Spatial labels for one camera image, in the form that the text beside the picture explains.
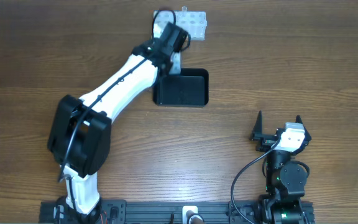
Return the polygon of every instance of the wooden tabletop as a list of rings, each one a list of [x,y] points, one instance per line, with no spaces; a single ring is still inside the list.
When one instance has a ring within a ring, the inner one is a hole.
[[[159,107],[141,93],[112,126],[101,196],[228,202],[261,155],[247,137],[263,110],[266,133],[300,114],[313,137],[296,158],[317,223],[358,223],[358,1],[291,0],[0,1],[0,222],[37,222],[41,201],[66,194],[47,149],[57,103],[120,69],[162,6],[206,11],[206,40],[182,56],[208,70],[209,103]],[[264,191],[257,164],[235,195]]]

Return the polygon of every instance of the white plastic part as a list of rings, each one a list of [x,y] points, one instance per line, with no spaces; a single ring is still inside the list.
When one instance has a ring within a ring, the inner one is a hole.
[[[132,69],[144,58],[140,55],[131,55],[125,65],[97,89],[80,97],[85,106],[89,106],[119,77]],[[150,60],[145,61],[139,68],[124,78],[123,82],[114,86],[100,102],[92,109],[96,112],[106,112],[113,122],[118,114],[144,89],[153,85],[157,78],[157,67]]]
[[[305,139],[305,127],[303,124],[287,122],[285,132],[281,134],[281,140],[275,150],[293,152],[299,149]]]
[[[177,26],[186,30],[191,35],[191,40],[205,40],[207,26],[205,12],[187,11],[183,6],[182,11],[174,11],[177,17]],[[154,21],[154,37],[160,37],[168,22],[173,22],[173,14],[170,11],[162,11]]]
[[[73,169],[65,166],[63,175],[69,175],[73,177],[71,184],[73,187],[73,195],[75,199],[75,207],[77,212],[82,214],[89,214],[92,209],[98,204],[100,195],[98,192],[98,173],[93,175],[87,175],[84,178],[81,178],[77,172]],[[66,180],[67,187],[67,198],[66,203],[71,208],[73,203],[71,202],[71,193],[69,180]]]

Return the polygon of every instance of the wooden table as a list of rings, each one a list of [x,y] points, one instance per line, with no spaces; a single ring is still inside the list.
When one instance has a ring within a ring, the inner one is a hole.
[[[300,114],[313,137],[297,159],[318,223],[358,223],[358,1],[0,1],[0,222],[37,222],[66,194],[47,138],[58,101],[96,88],[150,37],[161,6],[206,11],[206,40],[183,66],[209,71],[205,108],[158,107],[144,91],[112,126],[103,198],[224,201],[261,155],[258,110],[274,133]],[[265,190],[261,165],[238,200]]]

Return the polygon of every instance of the wood grain surface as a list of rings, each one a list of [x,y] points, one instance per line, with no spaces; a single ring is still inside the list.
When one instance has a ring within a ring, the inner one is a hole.
[[[112,127],[103,198],[223,201],[259,156],[258,110],[273,133],[300,114],[313,137],[297,159],[311,175],[317,223],[358,223],[358,1],[0,1],[0,222],[37,222],[66,194],[47,138],[58,101],[91,91],[150,37],[162,6],[206,11],[206,40],[183,67],[209,71],[205,108],[158,107],[139,95]],[[261,165],[236,186],[264,193]]]

